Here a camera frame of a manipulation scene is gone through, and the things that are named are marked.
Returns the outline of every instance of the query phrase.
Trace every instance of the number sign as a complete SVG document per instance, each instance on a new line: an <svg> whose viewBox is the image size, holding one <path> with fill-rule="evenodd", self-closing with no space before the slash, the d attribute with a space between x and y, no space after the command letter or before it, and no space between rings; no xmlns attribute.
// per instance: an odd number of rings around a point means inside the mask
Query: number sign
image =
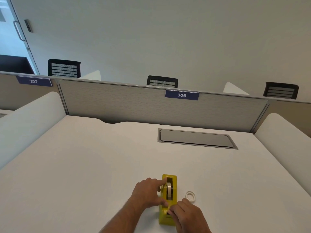
<svg viewBox="0 0 311 233"><path fill-rule="evenodd" d="M52 87L51 79L49 78L35 78L28 76L16 76L16 78L20 84Z"/></svg>
<svg viewBox="0 0 311 233"><path fill-rule="evenodd" d="M199 99L199 92L182 92L182 91L173 91L166 90L165 97L168 98L177 98L177 99L186 99L186 100L195 100Z"/></svg>

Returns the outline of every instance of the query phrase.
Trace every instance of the glass door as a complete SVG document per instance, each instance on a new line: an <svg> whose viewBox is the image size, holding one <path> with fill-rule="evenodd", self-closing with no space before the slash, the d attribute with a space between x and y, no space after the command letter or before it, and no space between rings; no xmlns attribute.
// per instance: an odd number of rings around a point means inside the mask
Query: glass door
<svg viewBox="0 0 311 233"><path fill-rule="evenodd" d="M0 71L39 74L10 0L0 0Z"/></svg>

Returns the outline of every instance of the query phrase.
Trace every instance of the black office chair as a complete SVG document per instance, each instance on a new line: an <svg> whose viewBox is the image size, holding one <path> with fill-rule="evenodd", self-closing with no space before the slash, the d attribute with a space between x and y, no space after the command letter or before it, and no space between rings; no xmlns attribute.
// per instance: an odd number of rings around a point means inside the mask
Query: black office chair
<svg viewBox="0 0 311 233"><path fill-rule="evenodd" d="M48 75L66 78L80 78L80 64L78 61L49 59Z"/></svg>
<svg viewBox="0 0 311 233"><path fill-rule="evenodd" d="M266 82L263 96L296 99L299 87L295 84Z"/></svg>
<svg viewBox="0 0 311 233"><path fill-rule="evenodd" d="M178 79L149 75L147 85L176 88L178 86Z"/></svg>
<svg viewBox="0 0 311 233"><path fill-rule="evenodd" d="M34 74L29 61L26 57L13 55L0 55L0 71Z"/></svg>

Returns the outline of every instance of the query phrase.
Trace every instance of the hand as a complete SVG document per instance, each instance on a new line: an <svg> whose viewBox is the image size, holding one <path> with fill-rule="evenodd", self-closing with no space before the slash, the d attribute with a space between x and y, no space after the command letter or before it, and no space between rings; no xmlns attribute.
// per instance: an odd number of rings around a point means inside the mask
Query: hand
<svg viewBox="0 0 311 233"><path fill-rule="evenodd" d="M163 205L169 206L167 201L158 196L157 191L161 191L161 186L163 186L167 181L167 178L163 180L147 178L138 182L133 190L132 199L135 203L141 204L142 208L150 208L153 206Z"/></svg>
<svg viewBox="0 0 311 233"><path fill-rule="evenodd" d="M168 213L172 216L178 233L211 233L200 208L185 198L172 205Z"/></svg>

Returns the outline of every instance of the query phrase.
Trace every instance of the yellow tape dispenser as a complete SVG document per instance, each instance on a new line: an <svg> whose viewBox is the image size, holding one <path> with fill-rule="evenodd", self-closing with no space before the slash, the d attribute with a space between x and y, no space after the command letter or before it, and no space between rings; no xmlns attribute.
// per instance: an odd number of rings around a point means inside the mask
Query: yellow tape dispenser
<svg viewBox="0 0 311 233"><path fill-rule="evenodd" d="M166 177L167 183L164 184L161 190L161 197L169 203L169 206L159 206L159 224L174 226L175 223L172 217L167 213L167 210L169 210L172 205L177 204L177 176L162 175L162 179Z"/></svg>

